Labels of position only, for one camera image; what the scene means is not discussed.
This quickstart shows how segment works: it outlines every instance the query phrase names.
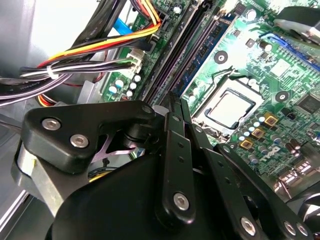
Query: wire bundle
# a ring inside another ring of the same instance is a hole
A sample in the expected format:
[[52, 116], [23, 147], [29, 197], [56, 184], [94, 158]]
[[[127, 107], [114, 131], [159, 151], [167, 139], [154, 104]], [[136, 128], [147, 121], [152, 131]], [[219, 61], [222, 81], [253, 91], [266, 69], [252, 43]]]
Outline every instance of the wire bundle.
[[86, 28], [70, 49], [55, 54], [37, 68], [21, 68], [20, 79], [16, 79], [14, 85], [4, 85], [0, 82], [0, 107], [33, 97], [37, 97], [42, 106], [51, 106], [53, 103], [42, 94], [61, 84], [73, 86], [65, 83], [73, 74], [104, 73], [131, 68], [135, 61], [128, 58], [90, 61], [95, 53], [113, 48], [143, 49], [141, 39], [159, 29], [161, 21], [150, 0], [130, 1], [134, 7], [137, 6], [141, 14], [151, 20], [149, 26], [130, 34], [108, 37], [126, 0], [101, 0]]

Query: yellow component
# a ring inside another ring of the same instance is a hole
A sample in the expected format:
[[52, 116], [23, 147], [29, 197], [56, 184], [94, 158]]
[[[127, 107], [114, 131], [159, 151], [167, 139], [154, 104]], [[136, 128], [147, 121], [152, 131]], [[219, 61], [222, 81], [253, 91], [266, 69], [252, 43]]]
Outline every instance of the yellow component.
[[244, 148], [244, 149], [250, 149], [252, 146], [254, 145], [254, 143], [250, 140], [248, 140], [247, 138], [240, 143], [240, 147]]
[[276, 125], [276, 123], [278, 122], [278, 118], [273, 115], [272, 113], [270, 112], [266, 112], [264, 114], [264, 117], [265, 117], [265, 120], [264, 120], [264, 123], [265, 124], [268, 124], [269, 126], [273, 127], [274, 125]]
[[106, 171], [106, 172], [102, 172], [96, 176], [94, 176], [93, 178], [89, 179], [89, 183], [92, 183], [93, 181], [102, 178], [103, 176], [107, 175], [108, 173], [111, 173], [112, 171]]
[[251, 134], [257, 139], [260, 139], [265, 135], [265, 131], [263, 131], [260, 127], [257, 127]]

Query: capacitor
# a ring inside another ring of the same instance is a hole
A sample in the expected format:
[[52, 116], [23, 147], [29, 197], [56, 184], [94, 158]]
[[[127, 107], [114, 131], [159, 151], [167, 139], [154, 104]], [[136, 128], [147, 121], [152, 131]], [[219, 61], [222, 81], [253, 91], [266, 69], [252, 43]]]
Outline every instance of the capacitor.
[[238, 133], [236, 134], [236, 137], [237, 137], [238, 140], [241, 141], [241, 142], [246, 139], [246, 137], [243, 136], [243, 134], [242, 134], [241, 132], [238, 132]]
[[137, 84], [132, 82], [132, 83], [130, 83], [129, 88], [132, 89], [132, 90], [135, 90], [137, 88]]
[[133, 80], [134, 80], [136, 83], [138, 83], [138, 82], [141, 81], [141, 76], [140, 76], [140, 75], [135, 75], [135, 76], [133, 77]]
[[295, 150], [299, 150], [301, 148], [299, 142], [294, 138], [290, 139], [290, 143]]
[[118, 80], [115, 81], [115, 86], [118, 87], [118, 88], [120, 88], [120, 89], [123, 88], [124, 85], [125, 85], [125, 84], [124, 84], [124, 81], [122, 81], [122, 80], [120, 80], [120, 79], [118, 79]]
[[251, 123], [248, 123], [245, 126], [249, 130], [249, 132], [253, 132], [256, 129]]
[[254, 154], [249, 155], [248, 158], [249, 158], [250, 162], [253, 163], [253, 164], [257, 164], [259, 162], [257, 156], [254, 155]]
[[257, 17], [257, 12], [256, 12], [256, 10], [254, 10], [253, 8], [252, 8], [252, 9], [249, 9], [249, 10], [246, 12], [246, 14], [245, 14], [245, 18], [246, 18], [249, 22], [255, 20], [256, 17]]
[[181, 14], [182, 13], [182, 6], [180, 4], [176, 4], [173, 6], [173, 12], [175, 14]]
[[258, 119], [254, 118], [251, 120], [252, 125], [257, 128], [260, 126], [260, 122], [258, 121]]
[[263, 123], [263, 122], [266, 120], [266, 117], [265, 117], [263, 114], [261, 114], [261, 113], [257, 113], [257, 114], [255, 115], [255, 117], [256, 117], [256, 119], [258, 119], [258, 121], [259, 121], [260, 123]]
[[272, 50], [272, 45], [266, 41], [261, 41], [259, 47], [262, 48], [265, 52], [270, 52]]
[[196, 100], [196, 97], [191, 93], [189, 95], [189, 102], [193, 103]]
[[286, 143], [284, 146], [291, 154], [295, 154], [297, 152], [290, 143]]
[[267, 148], [266, 146], [263, 146], [263, 145], [259, 147], [259, 151], [260, 151], [260, 153], [262, 153], [263, 155], [267, 155], [267, 154], [269, 153], [268, 148]]
[[271, 135], [271, 140], [274, 142], [274, 144], [282, 143], [281, 137], [277, 134]]
[[198, 88], [198, 87], [195, 87], [193, 90], [192, 90], [192, 92], [193, 92], [193, 95], [198, 95], [199, 94], [199, 92], [200, 92], [200, 89]]
[[118, 91], [118, 90], [117, 90], [117, 88], [116, 88], [115, 86], [110, 86], [110, 87], [109, 87], [109, 92], [110, 92], [110, 93], [116, 94], [117, 91]]
[[249, 130], [246, 129], [246, 128], [241, 129], [241, 133], [242, 133], [243, 136], [245, 136], [245, 137], [249, 137], [249, 136], [250, 136], [250, 132], [249, 132]]
[[133, 93], [131, 90], [128, 90], [128, 91], [126, 91], [126, 95], [127, 95], [129, 98], [131, 98], [131, 97], [134, 95], [134, 93]]

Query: black mechanical arm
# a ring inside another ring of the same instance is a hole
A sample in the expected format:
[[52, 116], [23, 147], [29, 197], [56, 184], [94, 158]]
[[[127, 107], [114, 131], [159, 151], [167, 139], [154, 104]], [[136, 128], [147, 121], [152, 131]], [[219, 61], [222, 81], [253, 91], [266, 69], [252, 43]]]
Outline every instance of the black mechanical arm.
[[[47, 204], [48, 239], [311, 240], [303, 221], [227, 144], [214, 149], [187, 102], [71, 105], [26, 115], [12, 176]], [[89, 183], [88, 166], [145, 154]]]

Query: metal bolt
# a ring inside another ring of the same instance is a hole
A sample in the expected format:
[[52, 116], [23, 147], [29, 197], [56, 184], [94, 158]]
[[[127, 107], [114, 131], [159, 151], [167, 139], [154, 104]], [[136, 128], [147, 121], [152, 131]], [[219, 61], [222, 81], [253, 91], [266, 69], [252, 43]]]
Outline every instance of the metal bolt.
[[61, 128], [60, 122], [54, 118], [46, 118], [42, 121], [42, 126], [50, 131], [55, 131]]
[[177, 116], [172, 116], [172, 118], [178, 122], [180, 122], [180, 119]]
[[291, 233], [293, 236], [296, 235], [296, 230], [294, 229], [294, 227], [287, 221], [284, 222], [284, 226], [285, 226], [285, 229]]
[[202, 128], [201, 127], [199, 127], [199, 126], [195, 126], [195, 130], [197, 130], [199, 133], [202, 133]]
[[182, 193], [177, 192], [173, 196], [174, 204], [182, 211], [186, 211], [189, 208], [188, 198]]
[[227, 153], [230, 153], [230, 149], [229, 149], [227, 146], [223, 146], [222, 148], [223, 148], [223, 150], [225, 150]]
[[253, 223], [248, 219], [246, 218], [245, 216], [243, 216], [241, 218], [241, 225], [243, 227], [243, 229], [251, 236], [254, 236], [256, 234], [256, 228], [255, 226], [253, 225]]
[[296, 226], [303, 235], [308, 236], [308, 231], [304, 228], [304, 226], [302, 226], [301, 223], [298, 222]]
[[142, 110], [145, 111], [147, 114], [152, 113], [152, 109], [148, 106], [142, 106]]
[[79, 149], [84, 149], [89, 145], [89, 140], [81, 134], [75, 134], [70, 138], [70, 143]]

